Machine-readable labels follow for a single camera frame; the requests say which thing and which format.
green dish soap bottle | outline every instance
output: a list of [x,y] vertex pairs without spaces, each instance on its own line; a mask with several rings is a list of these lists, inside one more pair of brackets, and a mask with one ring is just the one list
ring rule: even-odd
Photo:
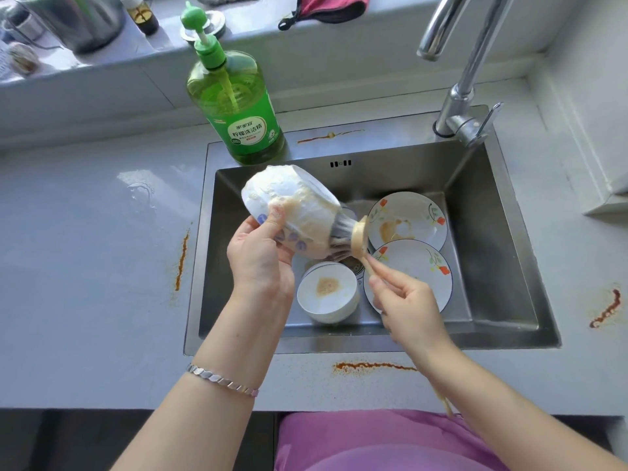
[[276,157],[285,144],[262,71],[255,59],[239,51],[223,51],[215,36],[206,34],[207,15],[187,2],[181,22],[195,30],[200,61],[188,78],[187,90],[231,156],[243,165]]

pink clothing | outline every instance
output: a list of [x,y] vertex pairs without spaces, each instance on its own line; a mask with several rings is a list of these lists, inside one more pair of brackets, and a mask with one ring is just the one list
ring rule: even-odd
[[460,417],[414,410],[294,413],[275,471],[507,471]]

silver bracelet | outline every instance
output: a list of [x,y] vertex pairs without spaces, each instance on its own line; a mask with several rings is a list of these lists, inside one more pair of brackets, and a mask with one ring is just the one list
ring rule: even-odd
[[213,372],[210,372],[209,370],[205,370],[200,367],[197,367],[194,364],[188,365],[188,368],[186,369],[186,371],[190,372],[191,374],[197,375],[201,377],[202,379],[209,380],[210,382],[214,382],[215,384],[227,387],[228,389],[231,389],[233,391],[244,393],[245,395],[248,395],[249,397],[255,398],[259,394],[259,389],[247,388],[244,385],[235,384],[229,379],[225,379],[218,374],[215,374]]

chrome faucet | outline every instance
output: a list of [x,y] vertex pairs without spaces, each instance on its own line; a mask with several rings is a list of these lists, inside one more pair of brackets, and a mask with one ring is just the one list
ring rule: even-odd
[[[424,60],[436,61],[468,3],[469,0],[440,0],[416,54]],[[462,71],[462,77],[449,89],[443,109],[434,123],[434,132],[437,135],[455,136],[467,147],[479,145],[486,138],[486,130],[493,124],[502,103],[495,104],[489,115],[482,121],[468,115],[467,110],[473,101],[477,71],[486,59],[512,4],[513,0],[493,1],[471,57],[465,70]]]

hand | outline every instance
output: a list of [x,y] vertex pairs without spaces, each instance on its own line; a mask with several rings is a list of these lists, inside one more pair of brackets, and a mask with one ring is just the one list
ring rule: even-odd
[[294,297],[294,252],[274,237],[286,222],[282,206],[273,205],[262,226],[248,217],[227,246],[234,277],[232,298],[260,306],[285,319]]
[[408,353],[420,372],[435,354],[455,348],[431,288],[366,255],[375,276],[369,278],[375,303],[383,309],[384,327]]

